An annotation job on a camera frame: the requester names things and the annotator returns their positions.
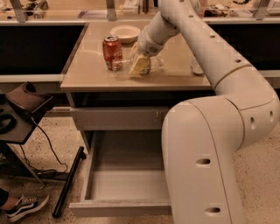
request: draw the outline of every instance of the white robotic arm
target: white robotic arm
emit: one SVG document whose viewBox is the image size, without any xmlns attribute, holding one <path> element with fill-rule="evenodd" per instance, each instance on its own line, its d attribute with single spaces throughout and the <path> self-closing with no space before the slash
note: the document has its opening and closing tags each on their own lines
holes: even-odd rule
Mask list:
<svg viewBox="0 0 280 224">
<path fill-rule="evenodd" d="M 139 54 L 157 55 L 179 32 L 217 96 L 183 101 L 164 119 L 164 168 L 174 222 L 246 223 L 233 154 L 268 135 L 278 123 L 277 94 L 197 16 L 188 0 L 161 1 L 160 12 L 138 38 Z"/>
</svg>

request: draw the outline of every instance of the can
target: can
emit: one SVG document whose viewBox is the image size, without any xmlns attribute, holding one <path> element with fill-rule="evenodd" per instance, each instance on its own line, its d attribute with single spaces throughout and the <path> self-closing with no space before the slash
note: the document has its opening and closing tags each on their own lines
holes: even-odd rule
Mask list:
<svg viewBox="0 0 280 224">
<path fill-rule="evenodd" d="M 112 70 L 113 60 L 122 60 L 122 43 L 116 35 L 108 35 L 103 40 L 103 56 L 107 68 Z"/>
</svg>

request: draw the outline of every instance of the shoe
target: shoe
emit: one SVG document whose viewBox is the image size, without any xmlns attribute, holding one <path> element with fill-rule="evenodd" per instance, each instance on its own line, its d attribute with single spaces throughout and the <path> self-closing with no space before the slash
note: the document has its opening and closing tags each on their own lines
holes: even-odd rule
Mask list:
<svg viewBox="0 0 280 224">
<path fill-rule="evenodd" d="M 37 197 L 25 197 L 24 195 L 18 199 L 15 208 L 5 211 L 10 222 L 15 222 L 26 216 L 40 210 L 49 200 L 49 195 L 43 201 L 39 202 Z"/>
</svg>

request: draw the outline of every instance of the drawer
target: drawer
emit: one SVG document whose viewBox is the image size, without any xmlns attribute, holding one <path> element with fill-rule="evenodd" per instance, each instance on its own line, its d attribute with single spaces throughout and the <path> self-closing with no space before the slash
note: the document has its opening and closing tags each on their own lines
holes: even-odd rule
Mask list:
<svg viewBox="0 0 280 224">
<path fill-rule="evenodd" d="M 71 108 L 77 130 L 161 130 L 167 107 Z"/>
<path fill-rule="evenodd" d="M 171 214 L 160 130 L 96 131 L 78 217 Z"/>
</svg>

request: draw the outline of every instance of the speckled floor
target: speckled floor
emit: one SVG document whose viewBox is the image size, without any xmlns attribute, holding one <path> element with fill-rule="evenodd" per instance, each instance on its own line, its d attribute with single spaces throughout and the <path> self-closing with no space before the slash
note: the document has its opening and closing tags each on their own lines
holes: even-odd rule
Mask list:
<svg viewBox="0 0 280 224">
<path fill-rule="evenodd" d="M 61 162 L 71 166 L 79 146 L 83 146 L 80 133 L 70 116 L 45 117 L 40 126 L 50 137 L 53 149 Z M 280 124 L 260 143 L 239 150 L 234 155 L 236 176 L 248 224 L 280 223 Z M 46 138 L 36 129 L 24 146 L 25 154 L 37 168 L 64 170 L 49 150 Z M 81 161 L 66 198 L 61 218 L 52 217 L 53 209 L 60 196 L 64 182 L 46 181 L 46 187 L 30 178 L 1 178 L 0 186 L 16 195 L 50 194 L 49 203 L 39 212 L 28 215 L 17 223 L 94 223 L 94 224 L 172 224 L 171 216 L 143 216 L 122 218 L 77 218 L 69 210 L 70 201 L 80 200 L 86 160 Z M 9 223 L 0 213 L 0 223 Z"/>
</svg>

